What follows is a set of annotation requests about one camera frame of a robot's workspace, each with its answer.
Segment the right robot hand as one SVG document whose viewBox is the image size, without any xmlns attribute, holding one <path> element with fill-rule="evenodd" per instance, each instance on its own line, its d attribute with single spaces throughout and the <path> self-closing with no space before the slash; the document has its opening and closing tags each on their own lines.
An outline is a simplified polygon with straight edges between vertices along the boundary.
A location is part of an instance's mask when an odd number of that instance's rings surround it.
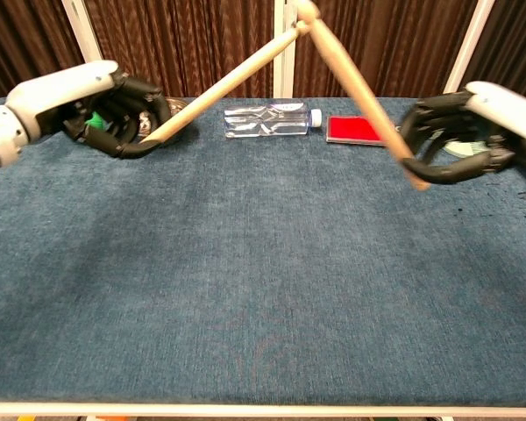
<svg viewBox="0 0 526 421">
<path fill-rule="evenodd" d="M 526 97 L 493 82 L 469 82 L 458 92 L 421 98 L 400 123 L 412 156 L 411 174 L 433 184 L 456 184 L 507 168 L 526 171 Z M 451 142 L 480 142 L 483 150 L 435 165 Z"/>
</svg>

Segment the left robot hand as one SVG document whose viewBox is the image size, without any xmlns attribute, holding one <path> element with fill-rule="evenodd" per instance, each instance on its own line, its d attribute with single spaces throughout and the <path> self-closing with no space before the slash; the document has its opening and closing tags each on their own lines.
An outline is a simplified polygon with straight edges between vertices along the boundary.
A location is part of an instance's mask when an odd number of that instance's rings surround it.
<svg viewBox="0 0 526 421">
<path fill-rule="evenodd" d="M 111 157 L 137 159 L 158 148 L 138 142 L 140 115 L 158 128 L 171 118 L 160 88 L 126 74 L 115 61 L 92 61 L 18 84 L 5 106 L 30 140 L 63 131 Z"/>
</svg>

